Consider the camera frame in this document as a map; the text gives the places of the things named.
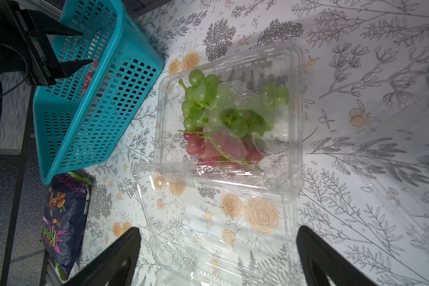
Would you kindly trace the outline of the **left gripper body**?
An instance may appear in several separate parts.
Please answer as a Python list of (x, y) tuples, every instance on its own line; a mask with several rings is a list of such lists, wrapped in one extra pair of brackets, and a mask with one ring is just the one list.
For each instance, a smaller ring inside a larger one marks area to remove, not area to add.
[(91, 60), (57, 60), (49, 35), (82, 36), (35, 10), (21, 9), (16, 1), (0, 1), (0, 74), (21, 72), (31, 86), (55, 85)]

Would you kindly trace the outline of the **red grape bunch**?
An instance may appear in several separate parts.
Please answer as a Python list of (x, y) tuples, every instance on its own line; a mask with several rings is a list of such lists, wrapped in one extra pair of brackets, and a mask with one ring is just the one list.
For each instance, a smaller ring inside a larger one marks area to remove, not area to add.
[(90, 85), (90, 83), (91, 83), (91, 81), (95, 75), (95, 72), (98, 69), (99, 64), (100, 64), (99, 61), (94, 61), (92, 63), (94, 71), (87, 73), (87, 75), (85, 76), (85, 78), (83, 80), (82, 97), (84, 97), (84, 95), (86, 94), (86, 91), (87, 91), (87, 89), (88, 89), (88, 87), (89, 87), (89, 85)]
[(233, 167), (257, 166), (264, 155), (250, 144), (222, 133), (211, 137), (203, 132), (183, 132), (186, 152), (207, 164), (231, 164)]

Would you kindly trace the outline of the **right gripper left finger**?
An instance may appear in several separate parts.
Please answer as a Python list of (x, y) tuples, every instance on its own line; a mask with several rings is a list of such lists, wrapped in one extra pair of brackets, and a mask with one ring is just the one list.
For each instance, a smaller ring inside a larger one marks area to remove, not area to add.
[(130, 286), (140, 249), (140, 230), (132, 227), (65, 285)]

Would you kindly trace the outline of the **green grape bunch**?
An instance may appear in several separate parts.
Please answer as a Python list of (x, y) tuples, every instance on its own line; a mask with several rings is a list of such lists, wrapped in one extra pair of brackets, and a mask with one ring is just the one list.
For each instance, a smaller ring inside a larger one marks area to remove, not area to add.
[(181, 105), (187, 132), (215, 136), (226, 132), (236, 138), (261, 138), (274, 129), (275, 113), (290, 103), (290, 91), (273, 82), (264, 83), (258, 94), (237, 97), (232, 87), (216, 74), (191, 71), (189, 84), (178, 81), (184, 91)]

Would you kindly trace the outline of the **clear clamshell container front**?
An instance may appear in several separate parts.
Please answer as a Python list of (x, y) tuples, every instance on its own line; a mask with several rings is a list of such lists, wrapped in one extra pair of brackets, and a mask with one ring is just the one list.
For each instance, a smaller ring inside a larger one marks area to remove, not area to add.
[(302, 185), (303, 52), (274, 42), (162, 79), (154, 162), (293, 200)]

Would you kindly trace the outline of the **teal plastic basket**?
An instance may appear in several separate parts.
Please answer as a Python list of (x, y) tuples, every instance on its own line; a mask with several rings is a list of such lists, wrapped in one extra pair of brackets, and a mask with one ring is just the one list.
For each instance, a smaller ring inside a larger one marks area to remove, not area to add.
[(99, 61), (55, 85), (38, 87), (33, 126), (43, 184), (59, 174), (105, 162), (163, 70), (163, 60), (121, 1), (67, 1), (60, 21), (82, 36), (55, 36), (61, 62)]

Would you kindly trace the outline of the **clear clamshell container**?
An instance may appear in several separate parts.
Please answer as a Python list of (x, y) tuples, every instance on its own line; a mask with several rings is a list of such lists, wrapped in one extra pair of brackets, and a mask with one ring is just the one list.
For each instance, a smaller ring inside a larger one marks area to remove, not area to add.
[(302, 185), (303, 52), (274, 42), (162, 79), (154, 162), (293, 200)]
[(159, 286), (302, 286), (286, 179), (191, 164), (133, 169)]

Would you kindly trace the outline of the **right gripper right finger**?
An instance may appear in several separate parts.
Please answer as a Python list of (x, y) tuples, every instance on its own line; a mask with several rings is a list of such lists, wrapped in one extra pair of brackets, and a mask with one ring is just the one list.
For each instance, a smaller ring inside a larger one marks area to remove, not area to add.
[(373, 286), (374, 283), (308, 226), (296, 238), (305, 280), (309, 286)]

